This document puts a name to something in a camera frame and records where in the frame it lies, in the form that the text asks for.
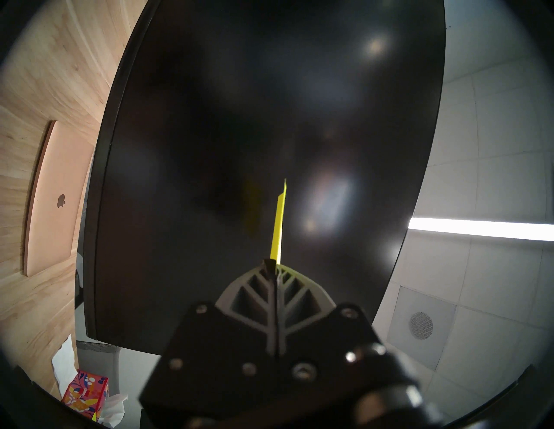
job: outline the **fluorescent light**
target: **fluorescent light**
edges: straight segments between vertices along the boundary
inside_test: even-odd
[[[483,220],[412,218],[409,229],[452,234],[503,237],[507,239],[554,241],[554,225],[488,222]]]

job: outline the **laptop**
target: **laptop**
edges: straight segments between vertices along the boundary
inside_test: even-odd
[[[27,215],[24,273],[33,276],[71,256],[79,203],[94,146],[53,121],[37,165]]]

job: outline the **speaker grille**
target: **speaker grille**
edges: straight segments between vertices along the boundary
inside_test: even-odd
[[[433,333],[433,321],[423,312],[418,312],[410,318],[410,332],[418,340],[426,340]]]

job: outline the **tissue box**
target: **tissue box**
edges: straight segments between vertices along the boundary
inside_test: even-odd
[[[62,402],[85,417],[96,421],[108,396],[107,377],[78,370],[65,391]]]

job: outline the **yellow paper strip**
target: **yellow paper strip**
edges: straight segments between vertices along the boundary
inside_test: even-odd
[[[273,241],[271,242],[271,259],[281,263],[281,237],[283,236],[283,214],[285,211],[286,179],[283,193],[277,198],[277,212],[273,227]]]

